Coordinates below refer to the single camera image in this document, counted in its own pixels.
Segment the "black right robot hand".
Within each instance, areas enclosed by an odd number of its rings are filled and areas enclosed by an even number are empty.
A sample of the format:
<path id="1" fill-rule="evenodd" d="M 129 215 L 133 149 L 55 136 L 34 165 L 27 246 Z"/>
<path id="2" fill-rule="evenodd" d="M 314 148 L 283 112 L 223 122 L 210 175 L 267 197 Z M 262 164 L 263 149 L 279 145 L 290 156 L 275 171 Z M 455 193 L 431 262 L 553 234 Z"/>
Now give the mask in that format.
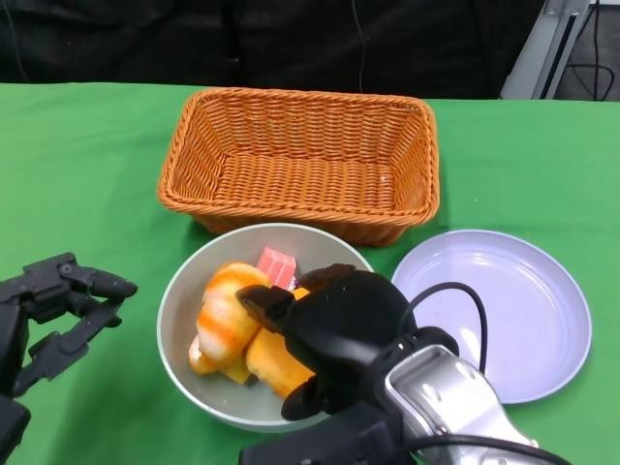
<path id="1" fill-rule="evenodd" d="M 264 329 L 284 339 L 287 352 L 311 376 L 286 395 L 288 421 L 333 415 L 357 402 L 366 371 L 379 354 L 417 324 L 406 297 L 384 276 L 335 263 L 305 273 L 307 295 L 265 285 L 247 286 L 236 298 Z"/>

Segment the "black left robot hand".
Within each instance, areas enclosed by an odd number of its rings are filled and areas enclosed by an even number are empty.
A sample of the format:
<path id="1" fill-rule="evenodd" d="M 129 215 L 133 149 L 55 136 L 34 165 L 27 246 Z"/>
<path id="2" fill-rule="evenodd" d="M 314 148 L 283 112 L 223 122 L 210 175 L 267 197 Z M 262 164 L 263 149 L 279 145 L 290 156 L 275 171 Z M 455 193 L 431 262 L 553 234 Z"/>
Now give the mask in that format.
<path id="1" fill-rule="evenodd" d="M 81 266 L 72 253 L 31 263 L 1 283 L 1 393 L 20 397 L 41 379 L 52 380 L 85 356 L 90 341 L 122 320 L 117 312 L 136 294 L 131 281 Z M 30 321 L 49 323 L 65 314 L 77 324 L 28 347 Z"/>

